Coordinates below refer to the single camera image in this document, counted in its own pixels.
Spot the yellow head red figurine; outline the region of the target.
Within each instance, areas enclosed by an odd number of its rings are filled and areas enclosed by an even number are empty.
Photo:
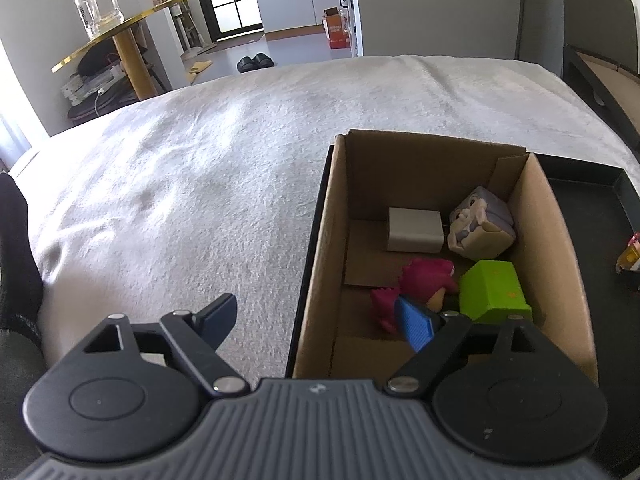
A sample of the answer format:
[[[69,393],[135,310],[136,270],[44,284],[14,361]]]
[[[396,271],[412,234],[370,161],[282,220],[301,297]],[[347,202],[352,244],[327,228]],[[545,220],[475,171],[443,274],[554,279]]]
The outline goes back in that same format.
[[[635,232],[634,235],[628,240],[623,252],[618,256],[615,263],[615,271],[617,273],[622,272],[636,272],[640,269],[640,233]]]

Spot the magenta figurine toy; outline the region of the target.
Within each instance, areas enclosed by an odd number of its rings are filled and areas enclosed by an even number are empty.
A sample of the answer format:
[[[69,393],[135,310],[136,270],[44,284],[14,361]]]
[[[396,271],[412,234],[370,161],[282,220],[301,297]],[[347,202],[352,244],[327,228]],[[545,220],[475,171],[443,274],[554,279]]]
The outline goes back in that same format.
[[[439,312],[446,292],[456,294],[458,284],[454,280],[454,263],[446,259],[414,258],[400,272],[395,287],[383,287],[370,291],[372,316],[378,326],[387,333],[397,334],[395,302],[400,295],[416,300],[419,306]]]

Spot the white small box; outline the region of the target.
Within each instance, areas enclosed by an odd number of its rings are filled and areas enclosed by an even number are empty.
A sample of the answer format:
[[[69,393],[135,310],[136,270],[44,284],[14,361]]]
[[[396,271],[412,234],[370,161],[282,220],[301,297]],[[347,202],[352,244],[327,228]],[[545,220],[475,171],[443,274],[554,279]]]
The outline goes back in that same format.
[[[437,254],[444,244],[442,218],[436,210],[388,208],[390,252]]]

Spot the clear glass jar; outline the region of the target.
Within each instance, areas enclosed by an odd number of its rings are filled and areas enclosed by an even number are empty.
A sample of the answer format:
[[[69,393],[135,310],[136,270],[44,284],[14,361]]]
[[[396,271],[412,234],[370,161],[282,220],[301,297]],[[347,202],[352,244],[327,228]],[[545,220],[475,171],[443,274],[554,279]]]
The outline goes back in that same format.
[[[125,21],[117,0],[74,0],[90,40]]]

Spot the green block toy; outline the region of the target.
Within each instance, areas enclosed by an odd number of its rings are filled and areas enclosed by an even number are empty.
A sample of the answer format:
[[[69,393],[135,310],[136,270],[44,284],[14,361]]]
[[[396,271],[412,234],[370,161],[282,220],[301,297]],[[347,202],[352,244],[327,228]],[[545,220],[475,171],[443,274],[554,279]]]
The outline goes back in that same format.
[[[459,311],[474,323],[501,325],[511,316],[533,319],[510,261],[480,260],[459,282]]]

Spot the brown cardboard box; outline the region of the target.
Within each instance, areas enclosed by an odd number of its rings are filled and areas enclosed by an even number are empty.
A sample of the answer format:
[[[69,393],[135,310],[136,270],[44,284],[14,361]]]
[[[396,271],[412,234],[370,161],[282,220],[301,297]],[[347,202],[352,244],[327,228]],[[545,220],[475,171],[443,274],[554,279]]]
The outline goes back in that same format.
[[[589,378],[598,361],[574,245],[539,158],[525,148],[425,133],[352,130],[334,143],[293,374],[385,382],[411,358],[376,327],[372,289],[410,256],[386,250],[390,208],[449,214],[479,185],[506,201],[515,266],[536,326]]]

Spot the orange cardboard box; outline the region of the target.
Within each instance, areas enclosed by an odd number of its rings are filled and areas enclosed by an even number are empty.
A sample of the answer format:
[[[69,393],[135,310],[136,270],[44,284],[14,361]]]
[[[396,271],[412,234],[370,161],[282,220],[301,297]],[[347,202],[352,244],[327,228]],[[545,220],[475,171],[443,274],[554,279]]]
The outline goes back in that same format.
[[[332,50],[350,47],[348,31],[345,29],[341,11],[337,8],[323,10],[323,28]]]

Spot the yellow slippers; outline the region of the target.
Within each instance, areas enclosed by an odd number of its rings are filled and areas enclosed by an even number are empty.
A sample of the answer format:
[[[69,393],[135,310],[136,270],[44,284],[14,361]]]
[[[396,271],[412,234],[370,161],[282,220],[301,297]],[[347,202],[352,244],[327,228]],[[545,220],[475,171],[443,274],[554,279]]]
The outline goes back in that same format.
[[[204,73],[206,70],[212,66],[212,61],[198,61],[194,62],[193,65],[186,71],[186,80],[189,84],[194,84],[196,78]]]

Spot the black slippers pair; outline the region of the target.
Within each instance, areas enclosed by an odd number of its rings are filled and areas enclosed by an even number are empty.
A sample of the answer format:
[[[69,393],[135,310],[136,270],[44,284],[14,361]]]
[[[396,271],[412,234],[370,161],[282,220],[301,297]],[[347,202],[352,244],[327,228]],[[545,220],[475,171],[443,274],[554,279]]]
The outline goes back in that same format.
[[[236,64],[236,69],[240,74],[252,72],[253,70],[261,70],[262,68],[270,68],[274,66],[273,59],[265,53],[257,53],[255,56],[250,58],[249,56],[243,56],[238,64]]]

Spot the purple beige cube toy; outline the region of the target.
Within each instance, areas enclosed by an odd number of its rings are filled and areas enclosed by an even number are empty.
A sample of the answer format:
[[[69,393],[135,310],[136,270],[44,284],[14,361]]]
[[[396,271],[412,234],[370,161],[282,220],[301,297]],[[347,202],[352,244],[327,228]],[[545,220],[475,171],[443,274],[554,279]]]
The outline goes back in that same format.
[[[516,240],[506,203],[478,186],[449,215],[448,248],[473,261],[495,259]]]

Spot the black box lid with cardboard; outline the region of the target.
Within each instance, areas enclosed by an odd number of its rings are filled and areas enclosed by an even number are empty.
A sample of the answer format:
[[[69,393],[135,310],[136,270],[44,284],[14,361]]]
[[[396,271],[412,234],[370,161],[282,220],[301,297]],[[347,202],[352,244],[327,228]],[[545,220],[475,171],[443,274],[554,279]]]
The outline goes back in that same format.
[[[634,152],[639,151],[639,75],[629,67],[566,46],[563,80]]]

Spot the black shallow tray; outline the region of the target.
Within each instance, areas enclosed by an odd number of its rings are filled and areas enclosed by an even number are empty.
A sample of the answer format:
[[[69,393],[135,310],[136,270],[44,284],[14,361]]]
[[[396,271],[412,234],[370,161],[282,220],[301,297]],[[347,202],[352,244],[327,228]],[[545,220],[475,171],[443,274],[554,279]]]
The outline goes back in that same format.
[[[614,266],[639,229],[639,197],[621,169],[535,155],[574,245],[597,351],[598,374],[591,379],[608,401],[608,424],[593,456],[612,474],[623,477],[639,465],[639,281],[624,278]],[[305,264],[305,290],[294,324],[288,358],[288,374],[292,377],[330,166],[331,161],[324,170]]]

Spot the round gold table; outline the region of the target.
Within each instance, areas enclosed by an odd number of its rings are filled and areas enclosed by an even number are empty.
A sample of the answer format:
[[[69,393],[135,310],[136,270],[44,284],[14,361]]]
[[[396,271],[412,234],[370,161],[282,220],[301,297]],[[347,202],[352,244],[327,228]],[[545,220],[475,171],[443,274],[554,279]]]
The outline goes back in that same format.
[[[153,6],[151,9],[140,12],[131,18],[127,18],[122,22],[122,24],[118,24],[107,32],[96,36],[96,38],[93,38],[93,40],[90,40],[84,46],[75,50],[70,55],[67,55],[51,68],[51,72],[58,72],[61,68],[70,64],[70,62],[75,58],[79,58],[81,55],[87,53],[91,48],[107,39],[111,39],[114,41],[120,62],[122,62],[122,67],[125,70],[132,88],[134,88],[134,93],[138,100],[144,101],[154,98],[154,96],[157,96],[157,91],[149,70],[146,68],[145,62],[143,61],[142,54],[140,53],[136,40],[134,39],[134,33],[131,31],[131,27],[142,22],[149,16],[160,12],[160,10],[171,8],[172,6],[176,6],[177,4],[186,1],[188,0],[168,0],[158,4],[157,6]]]

